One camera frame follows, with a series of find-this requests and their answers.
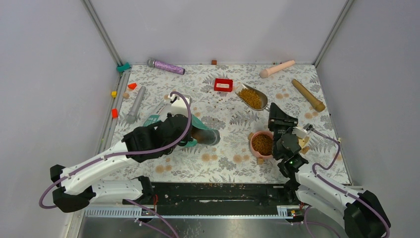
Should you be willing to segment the grey plastic scoop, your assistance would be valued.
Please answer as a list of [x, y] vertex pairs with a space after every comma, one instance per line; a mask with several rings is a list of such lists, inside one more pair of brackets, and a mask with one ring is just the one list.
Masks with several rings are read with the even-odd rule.
[[240, 84], [234, 92], [252, 110], [269, 111], [268, 98], [261, 91], [246, 84]]

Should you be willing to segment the green dog food bag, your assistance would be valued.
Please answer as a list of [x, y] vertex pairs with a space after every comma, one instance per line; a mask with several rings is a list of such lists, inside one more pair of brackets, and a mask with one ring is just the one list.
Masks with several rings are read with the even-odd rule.
[[[172, 103], [170, 101], [162, 101], [156, 108], [150, 113], [147, 119], [144, 121], [143, 126], [148, 126], [156, 122], [163, 122], [167, 119], [168, 114], [172, 114]], [[220, 141], [219, 131], [212, 129], [204, 125], [197, 117], [192, 115], [191, 122], [191, 139], [188, 142], [181, 141], [179, 146], [188, 148], [198, 144], [203, 145], [216, 145]]]

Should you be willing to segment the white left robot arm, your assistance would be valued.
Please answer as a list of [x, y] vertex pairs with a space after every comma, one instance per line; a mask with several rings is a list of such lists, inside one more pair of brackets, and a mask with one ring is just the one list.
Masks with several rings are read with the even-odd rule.
[[124, 167], [169, 155], [177, 146], [191, 141], [192, 114], [190, 99], [179, 92], [170, 93], [170, 111], [164, 121], [140, 126], [126, 134], [114, 146], [72, 167], [55, 165], [50, 168], [53, 184], [42, 194], [52, 192], [53, 205], [64, 213], [79, 211], [94, 203], [115, 203], [139, 200], [152, 201], [154, 191], [146, 177], [127, 181], [104, 181], [111, 173]]

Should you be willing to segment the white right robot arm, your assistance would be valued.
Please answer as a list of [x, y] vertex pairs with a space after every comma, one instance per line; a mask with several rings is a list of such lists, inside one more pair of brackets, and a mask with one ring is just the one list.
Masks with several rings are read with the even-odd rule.
[[298, 119], [287, 115], [275, 103], [268, 109], [268, 129], [273, 133], [272, 156], [278, 161], [281, 174], [288, 178], [284, 198], [290, 204], [299, 201], [321, 211], [338, 223], [350, 238], [388, 238], [391, 224], [377, 196], [368, 190], [356, 191], [349, 186], [324, 177], [317, 171], [332, 168], [310, 163], [301, 154], [299, 139], [311, 132], [336, 139], [315, 130], [311, 124], [298, 126]]

